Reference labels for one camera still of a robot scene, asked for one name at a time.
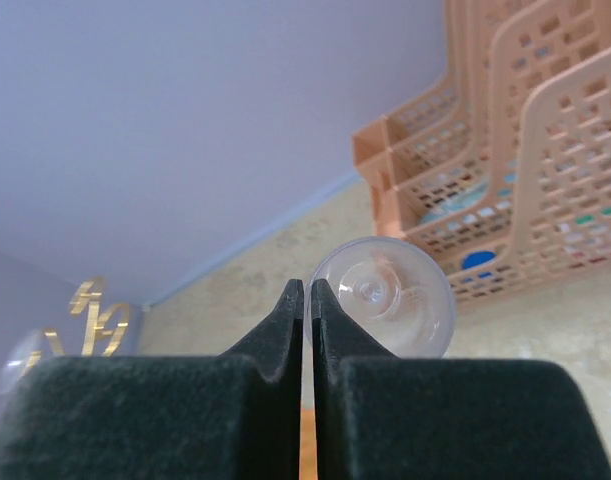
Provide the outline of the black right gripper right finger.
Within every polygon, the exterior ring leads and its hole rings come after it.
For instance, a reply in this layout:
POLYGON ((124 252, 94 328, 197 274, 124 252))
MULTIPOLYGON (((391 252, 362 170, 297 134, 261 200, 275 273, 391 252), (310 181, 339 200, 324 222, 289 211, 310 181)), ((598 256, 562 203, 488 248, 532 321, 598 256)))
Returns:
POLYGON ((535 360, 402 359, 310 293, 322 479, 611 479, 577 383, 535 360))

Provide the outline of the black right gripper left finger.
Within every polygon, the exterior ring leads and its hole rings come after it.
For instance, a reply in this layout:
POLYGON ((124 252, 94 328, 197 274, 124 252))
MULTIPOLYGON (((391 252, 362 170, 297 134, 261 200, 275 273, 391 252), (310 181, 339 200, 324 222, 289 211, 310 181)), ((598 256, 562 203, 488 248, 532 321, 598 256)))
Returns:
POLYGON ((0 479, 295 479, 301 281, 216 356, 60 357, 0 420, 0 479))

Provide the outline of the clear champagne flute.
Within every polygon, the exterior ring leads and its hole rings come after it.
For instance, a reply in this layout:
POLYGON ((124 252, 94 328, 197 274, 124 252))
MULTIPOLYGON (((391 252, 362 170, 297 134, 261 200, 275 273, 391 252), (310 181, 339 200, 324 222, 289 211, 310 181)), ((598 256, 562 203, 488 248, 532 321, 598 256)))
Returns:
POLYGON ((420 248, 391 237, 359 238, 318 265, 307 295, 318 280, 394 355, 441 358, 448 350, 457 320, 455 296, 443 270, 420 248))

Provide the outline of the clear wine glass front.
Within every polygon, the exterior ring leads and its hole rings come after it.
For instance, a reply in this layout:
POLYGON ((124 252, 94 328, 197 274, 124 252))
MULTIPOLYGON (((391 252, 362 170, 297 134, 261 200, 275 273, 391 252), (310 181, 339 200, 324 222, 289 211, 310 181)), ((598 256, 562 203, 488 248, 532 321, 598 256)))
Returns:
POLYGON ((12 348, 0 372, 0 395, 10 393, 20 379, 41 359, 43 333, 32 330, 12 348))

